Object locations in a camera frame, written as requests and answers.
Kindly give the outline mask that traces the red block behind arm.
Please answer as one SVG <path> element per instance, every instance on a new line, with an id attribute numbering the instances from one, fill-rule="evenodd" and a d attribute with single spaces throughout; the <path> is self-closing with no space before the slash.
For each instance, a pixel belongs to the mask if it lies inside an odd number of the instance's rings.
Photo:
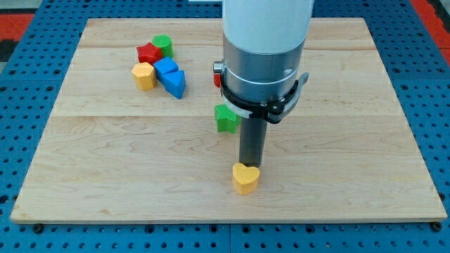
<path id="1" fill-rule="evenodd" d="M 221 74 L 214 73 L 214 85 L 218 88 L 221 87 Z"/>

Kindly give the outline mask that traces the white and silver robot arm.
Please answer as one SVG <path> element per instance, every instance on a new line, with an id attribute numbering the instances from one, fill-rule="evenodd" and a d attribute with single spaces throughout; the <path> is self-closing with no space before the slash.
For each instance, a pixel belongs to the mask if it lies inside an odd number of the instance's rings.
<path id="1" fill-rule="evenodd" d="M 272 102 L 294 86 L 314 0 L 224 0 L 224 83 L 237 97 Z"/>

